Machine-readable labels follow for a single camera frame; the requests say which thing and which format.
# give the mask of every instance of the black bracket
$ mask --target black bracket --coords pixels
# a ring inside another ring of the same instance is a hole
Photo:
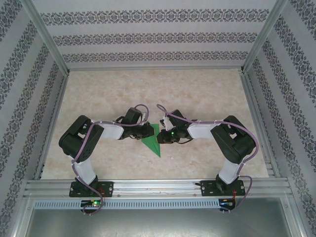
[[[201,187],[203,197],[233,196],[234,190],[236,191],[236,196],[244,196],[246,193],[242,180],[236,180],[234,185],[225,190],[224,193],[217,188],[216,180],[203,180],[200,183],[196,183],[196,185]]]
[[[91,185],[96,191],[98,191],[103,197],[111,198],[113,194],[114,182],[110,181],[97,181],[94,185]],[[98,198],[99,196],[84,186],[79,181],[71,183],[69,197],[71,198]]]

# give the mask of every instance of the striped wall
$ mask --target striped wall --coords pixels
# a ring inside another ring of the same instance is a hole
[[[70,69],[242,66],[276,0],[34,0]]]
[[[316,236],[316,1],[290,0],[248,76],[308,236]]]
[[[33,179],[64,76],[21,3],[0,0],[0,237]]]

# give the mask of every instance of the marble floor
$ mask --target marble floor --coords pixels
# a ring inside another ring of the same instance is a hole
[[[61,135],[80,115],[112,121],[130,107],[146,104],[150,123],[179,109],[188,119],[220,120],[236,116],[255,133],[238,70],[147,70],[71,72],[49,146],[42,179],[74,179],[70,159],[58,146]],[[161,157],[141,141],[100,139],[91,155],[99,179],[215,178],[224,156],[215,141],[160,146]],[[241,174],[268,177],[261,151]]]

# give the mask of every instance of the purple cable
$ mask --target purple cable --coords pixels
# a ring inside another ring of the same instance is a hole
[[[75,164],[75,162],[79,159],[79,157],[80,157],[80,155],[81,155],[81,153],[82,153],[82,151],[83,151],[83,149],[84,149],[84,147],[85,147],[85,145],[86,145],[86,143],[87,143],[87,141],[88,141],[88,138],[89,138],[89,136],[90,136],[90,133],[91,133],[91,131],[92,131],[94,125],[100,124],[100,123],[105,123],[105,124],[113,124],[113,125],[119,125],[119,126],[125,126],[125,127],[133,127],[133,126],[137,126],[137,125],[140,125],[140,124],[146,122],[146,121],[148,120],[148,117],[149,117],[149,109],[148,109],[148,107],[147,107],[146,105],[144,105],[144,104],[136,105],[134,108],[136,109],[136,108],[139,107],[139,106],[145,107],[147,111],[146,111],[146,115],[145,115],[144,119],[143,119],[142,121],[138,122],[138,123],[135,123],[135,124],[122,124],[122,123],[109,122],[109,121],[96,121],[96,122],[94,122],[94,123],[90,126],[90,128],[89,128],[89,130],[88,130],[88,132],[87,132],[87,134],[86,134],[86,136],[85,136],[85,138],[84,138],[84,140],[83,140],[82,146],[81,146],[80,149],[79,149],[79,152],[77,153],[76,157],[71,161],[71,163],[72,163],[72,168],[73,168],[73,171],[74,171],[74,173],[75,173],[77,179],[78,179],[80,182],[82,182],[86,187],[88,187],[90,190],[92,190],[93,192],[95,192],[95,193],[101,198],[101,199],[100,199],[100,201],[101,201],[100,206],[99,206],[98,209],[96,209],[94,212],[89,213],[89,216],[94,215],[94,214],[96,214],[97,212],[99,212],[99,211],[101,210],[101,208],[103,207],[103,203],[104,203],[104,202],[103,202],[103,197],[102,197],[102,195],[101,195],[98,191],[96,191],[94,188],[90,187],[86,182],[84,182],[84,181],[80,178],[78,172],[76,171],[76,168],[75,168],[74,164]],[[86,214],[86,212],[85,212],[86,207],[87,207],[87,206],[84,206],[84,208],[83,208],[83,210],[82,210],[83,213],[84,213],[84,215]]]
[[[157,108],[160,109],[161,111],[163,111],[165,113],[165,116],[169,115],[169,116],[172,116],[174,118],[177,118],[177,119],[180,119],[180,120],[183,120],[185,122],[190,122],[190,123],[196,123],[196,124],[227,124],[227,125],[230,125],[230,126],[234,126],[234,127],[237,127],[243,131],[245,131],[246,133],[249,134],[249,136],[254,140],[255,144],[256,144],[256,150],[255,152],[250,156],[248,157],[247,159],[244,160],[244,162],[240,165],[239,169],[237,170],[237,175],[241,178],[249,178],[250,179],[250,184],[249,184],[249,188],[248,190],[246,191],[245,195],[243,196],[242,200],[240,201],[240,203],[238,204],[237,207],[239,207],[245,200],[245,198],[247,197],[250,189],[251,189],[251,186],[252,186],[252,178],[249,176],[249,175],[239,175],[242,167],[244,166],[244,163],[246,163],[247,161],[249,161],[250,159],[254,158],[255,155],[258,153],[259,151],[259,142],[258,142],[258,139],[255,137],[255,135],[253,135],[253,133],[251,133],[248,129],[242,127],[242,126],[239,126],[238,124],[235,124],[235,123],[232,123],[232,122],[225,122],[225,121],[211,121],[211,122],[199,122],[199,121],[192,121],[192,120],[188,120],[186,118],[182,118],[182,117],[179,117],[179,116],[176,116],[176,115],[173,115],[172,113],[169,113],[166,108],[160,104],[157,104]]]
[[[251,187],[252,187],[252,178],[251,178],[249,175],[241,175],[241,176],[239,176],[239,177],[241,177],[241,178],[249,178],[249,179],[250,179],[250,184],[249,184],[249,187],[248,187],[248,189],[247,189],[245,195],[243,196],[242,200],[241,200],[240,203],[238,204],[238,206],[236,206],[236,207],[235,207],[233,210],[231,210],[231,211],[235,211],[235,210],[245,201],[245,199],[246,199],[246,197],[247,197],[247,195],[248,195],[248,193],[249,193],[249,191],[250,191],[250,189],[251,189]]]

